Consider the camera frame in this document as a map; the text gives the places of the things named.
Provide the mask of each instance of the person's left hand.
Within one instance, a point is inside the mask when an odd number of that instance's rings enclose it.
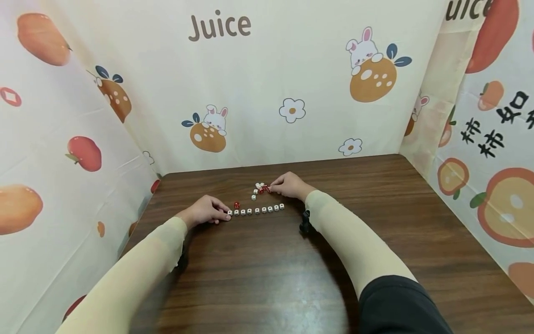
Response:
[[[219,224],[219,221],[230,220],[231,216],[226,214],[229,210],[230,208],[219,199],[204,195],[193,205],[177,213],[176,217],[181,218],[187,225],[187,229],[191,230],[205,222]]]

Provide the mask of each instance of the beige arm sleeve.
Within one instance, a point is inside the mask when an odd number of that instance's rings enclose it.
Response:
[[[157,227],[102,277],[56,334],[127,334],[141,302],[177,266],[186,234],[178,217]]]
[[[310,223],[343,262],[356,295],[375,278],[398,275],[417,282],[404,262],[358,216],[319,190],[306,197]]]

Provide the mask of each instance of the wooden table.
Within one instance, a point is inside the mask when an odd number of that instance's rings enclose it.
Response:
[[[358,302],[340,260],[321,235],[299,234],[303,205],[274,194],[250,199],[256,182],[289,170],[368,223],[455,333],[534,333],[534,307],[398,155],[166,175],[124,252],[204,194],[229,206],[286,209],[190,233],[185,271],[145,300],[133,333],[357,332]]]

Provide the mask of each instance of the cartoon rabbit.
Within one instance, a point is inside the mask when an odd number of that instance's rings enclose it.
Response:
[[[221,110],[221,113],[219,114],[217,112],[217,107],[215,107],[212,104],[209,104],[206,106],[206,109],[208,110],[208,114],[204,117],[204,121],[202,122],[202,125],[205,128],[208,127],[214,127],[218,130],[219,134],[221,136],[226,136],[226,115],[228,115],[228,108],[224,107]]]
[[[417,122],[417,118],[419,117],[419,113],[421,112],[421,109],[424,106],[426,106],[429,101],[430,101],[430,98],[428,96],[421,97],[421,91],[419,91],[419,95],[417,95],[417,99],[415,100],[415,105],[412,111],[412,120],[414,122]]]
[[[350,52],[350,66],[352,67],[352,75],[356,75],[361,70],[361,65],[364,61],[371,60],[373,63],[378,63],[384,55],[378,52],[373,40],[373,29],[367,27],[362,33],[362,41],[358,43],[356,40],[350,40],[347,43],[347,51]]]

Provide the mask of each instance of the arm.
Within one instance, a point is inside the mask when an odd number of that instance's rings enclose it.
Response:
[[[398,275],[417,281],[404,262],[358,216],[330,195],[289,172],[271,190],[298,198],[310,211],[310,223],[323,235],[345,266],[356,295],[375,278]]]
[[[271,190],[304,201],[310,223],[343,262],[358,296],[361,334],[452,334],[408,267],[358,216],[293,173]]]
[[[188,230],[201,222],[230,220],[228,210],[204,196],[157,227],[102,277],[56,334],[127,334],[143,300],[177,266]]]

